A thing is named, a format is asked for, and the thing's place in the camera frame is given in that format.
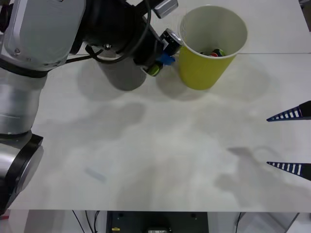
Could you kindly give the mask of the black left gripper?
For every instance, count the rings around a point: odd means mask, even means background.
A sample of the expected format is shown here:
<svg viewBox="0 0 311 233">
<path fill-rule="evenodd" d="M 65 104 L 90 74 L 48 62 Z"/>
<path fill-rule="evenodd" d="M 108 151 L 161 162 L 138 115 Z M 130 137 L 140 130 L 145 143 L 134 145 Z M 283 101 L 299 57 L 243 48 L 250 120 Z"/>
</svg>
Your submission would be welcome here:
<svg viewBox="0 0 311 233">
<path fill-rule="evenodd" d="M 132 47 L 142 36 L 146 23 L 147 19 L 145 17 L 138 17 L 135 19 Z M 162 52 L 163 43 L 160 41 L 160 37 L 153 27 L 149 25 L 144 39 L 132 53 L 132 59 L 138 67 L 144 69 L 149 69 L 156 62 L 156 59 L 157 62 L 163 66 L 171 66 L 176 61 L 175 57 Z"/>
</svg>

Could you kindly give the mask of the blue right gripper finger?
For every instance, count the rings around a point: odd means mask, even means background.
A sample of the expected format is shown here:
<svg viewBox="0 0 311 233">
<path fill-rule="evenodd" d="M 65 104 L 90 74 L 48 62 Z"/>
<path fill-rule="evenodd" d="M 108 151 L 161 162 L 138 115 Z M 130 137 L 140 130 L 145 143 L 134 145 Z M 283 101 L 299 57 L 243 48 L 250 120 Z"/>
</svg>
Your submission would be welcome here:
<svg viewBox="0 0 311 233">
<path fill-rule="evenodd" d="M 267 122 L 292 121 L 292 120 L 310 120 L 311 119 L 311 101 L 307 101 L 297 107 L 288 109 L 276 114 L 268 119 Z"/>
<path fill-rule="evenodd" d="M 286 171 L 303 179 L 311 181 L 311 164 L 310 163 L 282 163 L 282 162 L 266 162 L 266 164 L 276 167 L 277 169 Z"/>
</svg>

